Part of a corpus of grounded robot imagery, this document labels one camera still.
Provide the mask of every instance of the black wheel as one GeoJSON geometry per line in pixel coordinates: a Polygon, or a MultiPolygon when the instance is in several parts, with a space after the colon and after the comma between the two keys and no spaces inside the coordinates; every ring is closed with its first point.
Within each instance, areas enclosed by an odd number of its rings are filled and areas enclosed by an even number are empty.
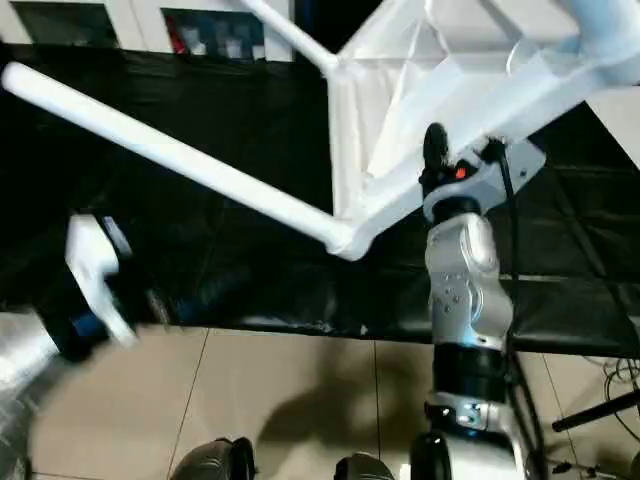
{"type": "Polygon", "coordinates": [[[393,480],[393,475],[382,460],[356,453],[337,463],[333,480],[393,480]]]}
{"type": "Polygon", "coordinates": [[[189,452],[171,480],[253,480],[253,447],[246,438],[219,438],[189,452]]]}

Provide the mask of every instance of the tile grout line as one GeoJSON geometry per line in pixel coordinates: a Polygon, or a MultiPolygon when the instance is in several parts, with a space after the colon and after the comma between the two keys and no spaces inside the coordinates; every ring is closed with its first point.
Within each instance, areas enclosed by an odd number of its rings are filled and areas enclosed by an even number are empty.
{"type": "Polygon", "coordinates": [[[68,480],[102,480],[98,477],[78,477],[77,475],[60,475],[59,473],[47,473],[47,472],[37,472],[34,471],[33,475],[45,475],[47,477],[60,478],[60,479],[68,479],[68,480]]]}
{"type": "MultiPolygon", "coordinates": [[[[556,385],[553,383],[553,376],[551,375],[551,370],[549,369],[549,364],[547,363],[547,357],[545,357],[544,353],[540,354],[542,356],[542,361],[544,362],[544,367],[547,369],[547,376],[549,377],[549,382],[551,383],[551,390],[553,390],[553,396],[556,399],[556,405],[558,406],[558,410],[560,411],[560,416],[564,418],[564,411],[562,410],[562,405],[560,404],[560,397],[558,397],[558,392],[556,390],[556,385]]],[[[567,437],[569,438],[569,445],[571,446],[571,453],[573,453],[573,460],[578,463],[578,454],[576,453],[576,447],[573,444],[573,438],[571,438],[571,432],[569,430],[565,430],[567,437]]]]}
{"type": "Polygon", "coordinates": [[[173,460],[175,459],[176,452],[178,450],[178,443],[180,442],[180,435],[182,434],[182,428],[184,427],[184,421],[187,418],[187,412],[189,411],[189,405],[191,404],[191,396],[193,395],[193,390],[196,386],[196,379],[198,378],[198,371],[200,370],[200,364],[202,363],[202,357],[204,357],[204,349],[207,346],[207,340],[209,339],[209,329],[207,329],[207,333],[204,337],[204,342],[202,342],[202,349],[200,350],[200,357],[198,358],[198,364],[196,365],[195,371],[193,372],[193,381],[191,382],[191,388],[189,389],[189,396],[187,397],[187,404],[184,407],[184,412],[182,413],[182,419],[180,420],[180,426],[178,427],[178,434],[176,435],[176,441],[173,444],[173,451],[171,452],[171,457],[169,458],[169,467],[167,471],[167,480],[171,476],[171,467],[173,466],[173,460]]]}
{"type": "Polygon", "coordinates": [[[373,340],[373,376],[376,383],[376,430],[378,436],[378,460],[382,460],[382,447],[380,440],[380,395],[378,389],[378,348],[377,342],[373,340]]]}

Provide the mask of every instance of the white cabinet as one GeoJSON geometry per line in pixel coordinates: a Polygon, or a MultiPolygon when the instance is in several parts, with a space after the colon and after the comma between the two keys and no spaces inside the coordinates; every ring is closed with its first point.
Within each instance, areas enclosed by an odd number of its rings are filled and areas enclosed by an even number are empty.
{"type": "MultiPolygon", "coordinates": [[[[290,0],[269,3],[292,17],[290,0]]],[[[240,0],[0,0],[0,35],[18,44],[292,59],[291,47],[240,0]]]]}

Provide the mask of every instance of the silver robot arm segment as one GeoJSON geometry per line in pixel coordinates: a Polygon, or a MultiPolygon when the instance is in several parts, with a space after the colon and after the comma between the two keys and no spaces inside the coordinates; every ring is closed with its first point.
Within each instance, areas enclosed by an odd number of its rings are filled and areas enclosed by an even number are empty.
{"type": "Polygon", "coordinates": [[[0,314],[0,479],[29,478],[29,431],[71,364],[35,313],[0,314]]]}

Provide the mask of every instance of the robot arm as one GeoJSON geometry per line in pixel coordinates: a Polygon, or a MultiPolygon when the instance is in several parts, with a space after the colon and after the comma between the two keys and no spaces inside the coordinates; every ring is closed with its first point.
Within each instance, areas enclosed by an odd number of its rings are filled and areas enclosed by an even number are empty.
{"type": "MultiPolygon", "coordinates": [[[[514,308],[500,284],[493,233],[482,216],[507,198],[499,161],[491,158],[507,148],[488,141],[476,154],[479,166],[471,168],[466,159],[450,166],[446,146],[444,128],[431,125],[421,181],[424,214],[433,224],[425,252],[435,345],[434,391],[425,406],[432,431],[414,443],[412,478],[523,479],[527,454],[534,452],[522,446],[531,450],[533,442],[524,441],[528,432],[508,384],[514,308]]],[[[514,166],[537,172],[544,163],[537,158],[511,158],[507,173],[514,166]]],[[[531,176],[511,174],[513,190],[531,176]]],[[[544,477],[545,467],[536,467],[544,477]]]]}

